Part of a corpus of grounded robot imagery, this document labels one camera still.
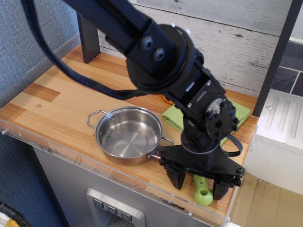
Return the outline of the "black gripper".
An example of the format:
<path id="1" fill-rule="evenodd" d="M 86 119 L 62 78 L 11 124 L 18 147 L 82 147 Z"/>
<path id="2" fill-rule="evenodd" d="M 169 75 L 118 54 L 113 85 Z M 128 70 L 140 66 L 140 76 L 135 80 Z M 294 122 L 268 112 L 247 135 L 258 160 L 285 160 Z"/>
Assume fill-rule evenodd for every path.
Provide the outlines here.
<path id="1" fill-rule="evenodd" d="M 244 168 L 222 154 L 218 148 L 206 153 L 193 153 L 182 145 L 164 146 L 158 149 L 160 165 L 175 188 L 182 188 L 186 172 L 214 180 L 214 200 L 221 200 L 230 187 L 241 186 Z"/>

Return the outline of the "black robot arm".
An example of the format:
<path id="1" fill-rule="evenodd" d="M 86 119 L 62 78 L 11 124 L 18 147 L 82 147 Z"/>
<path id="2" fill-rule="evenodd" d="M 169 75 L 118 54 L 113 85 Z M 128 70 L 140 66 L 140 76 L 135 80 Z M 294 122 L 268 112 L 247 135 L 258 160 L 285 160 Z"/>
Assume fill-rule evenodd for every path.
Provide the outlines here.
<path id="1" fill-rule="evenodd" d="M 243 167 L 232 161 L 239 151 L 220 142 L 238 130 L 236 108 L 203 64 L 201 53 L 180 27 L 158 25 L 126 0 L 70 0 L 76 12 L 101 30 L 106 41 L 126 57 L 132 83 L 147 94 L 163 94 L 183 113 L 181 144 L 161 147 L 160 164 L 175 188 L 186 173 L 214 180 L 215 200 L 241 185 Z"/>

